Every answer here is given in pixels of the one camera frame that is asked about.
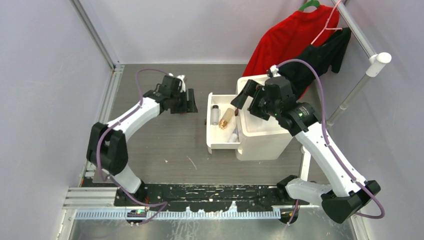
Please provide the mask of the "clear vial black cap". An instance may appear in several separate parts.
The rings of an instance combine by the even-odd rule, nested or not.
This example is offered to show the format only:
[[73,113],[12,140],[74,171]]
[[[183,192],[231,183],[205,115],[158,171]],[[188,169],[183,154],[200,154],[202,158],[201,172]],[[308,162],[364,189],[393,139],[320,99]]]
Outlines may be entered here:
[[211,124],[213,126],[217,126],[220,121],[220,109],[218,105],[214,104],[211,107],[210,116],[211,116]]

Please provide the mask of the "white drawer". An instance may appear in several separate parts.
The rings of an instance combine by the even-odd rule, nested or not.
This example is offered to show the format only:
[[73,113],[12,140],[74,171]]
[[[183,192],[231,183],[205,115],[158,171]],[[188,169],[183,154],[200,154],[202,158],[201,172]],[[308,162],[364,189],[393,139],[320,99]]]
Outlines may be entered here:
[[213,94],[209,93],[207,98],[207,117],[206,117],[206,146],[209,154],[213,153],[213,150],[236,150],[240,147],[240,140],[238,135],[238,142],[228,142],[228,139],[233,132],[234,128],[238,128],[237,120],[238,116],[235,115],[231,119],[230,123],[225,129],[220,129],[218,125],[211,124],[211,109],[213,105],[218,105],[220,110],[219,118],[221,119],[223,114],[228,108],[232,108],[236,111],[236,108],[231,105],[231,101],[236,96],[234,94]]

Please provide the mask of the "white purple tube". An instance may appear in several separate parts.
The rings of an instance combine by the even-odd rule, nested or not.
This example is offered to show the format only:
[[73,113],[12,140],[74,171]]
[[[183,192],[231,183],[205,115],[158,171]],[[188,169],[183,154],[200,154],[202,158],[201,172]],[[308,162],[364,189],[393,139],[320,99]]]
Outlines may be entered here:
[[239,131],[238,128],[235,127],[234,130],[232,131],[230,137],[228,138],[227,142],[228,143],[236,143],[239,141]]

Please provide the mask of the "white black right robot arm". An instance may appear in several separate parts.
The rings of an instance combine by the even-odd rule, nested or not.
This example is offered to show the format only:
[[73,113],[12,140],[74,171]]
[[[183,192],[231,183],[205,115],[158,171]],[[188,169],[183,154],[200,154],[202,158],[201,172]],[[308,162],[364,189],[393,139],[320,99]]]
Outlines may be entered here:
[[320,115],[310,104],[297,102],[289,80],[277,76],[260,84],[249,79],[231,105],[241,110],[248,97],[252,101],[247,111],[265,121],[275,118],[307,149],[329,181],[323,185],[290,175],[277,184],[281,204],[305,201],[322,207],[331,220],[342,224],[375,199],[381,186],[354,170],[332,141]]

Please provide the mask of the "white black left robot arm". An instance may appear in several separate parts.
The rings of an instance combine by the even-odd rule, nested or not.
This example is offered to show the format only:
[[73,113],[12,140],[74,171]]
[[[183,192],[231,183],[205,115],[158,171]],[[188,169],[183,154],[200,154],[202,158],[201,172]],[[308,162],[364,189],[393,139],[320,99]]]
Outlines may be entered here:
[[146,200],[144,183],[131,170],[127,142],[150,120],[165,111],[171,114],[196,113],[194,89],[187,88],[185,75],[167,74],[155,89],[120,117],[108,123],[95,123],[90,132],[86,159],[103,173],[110,174],[127,191],[126,200],[141,206]]

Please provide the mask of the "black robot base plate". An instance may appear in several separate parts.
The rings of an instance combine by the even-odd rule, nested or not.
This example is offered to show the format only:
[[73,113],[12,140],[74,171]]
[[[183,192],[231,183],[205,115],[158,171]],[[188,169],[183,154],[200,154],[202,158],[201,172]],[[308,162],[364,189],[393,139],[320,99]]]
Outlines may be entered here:
[[275,206],[292,206],[276,185],[146,184],[141,201],[147,204],[167,202],[165,211],[227,212],[235,203],[238,213],[269,212]]

